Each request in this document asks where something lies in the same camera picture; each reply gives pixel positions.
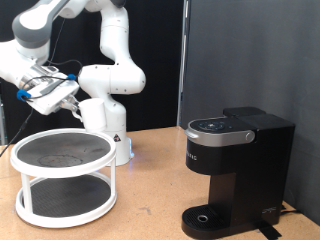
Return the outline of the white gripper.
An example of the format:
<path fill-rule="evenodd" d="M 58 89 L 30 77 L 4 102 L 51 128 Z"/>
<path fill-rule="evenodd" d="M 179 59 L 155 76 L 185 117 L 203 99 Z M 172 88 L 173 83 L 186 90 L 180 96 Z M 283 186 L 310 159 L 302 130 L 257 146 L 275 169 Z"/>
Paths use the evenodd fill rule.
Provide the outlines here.
<path fill-rule="evenodd" d="M 77 111 L 79 101 L 74 95 L 78 89 L 79 85 L 74 80 L 38 78 L 26 85 L 30 94 L 26 102 L 42 115 L 49 115 L 60 108 Z"/>

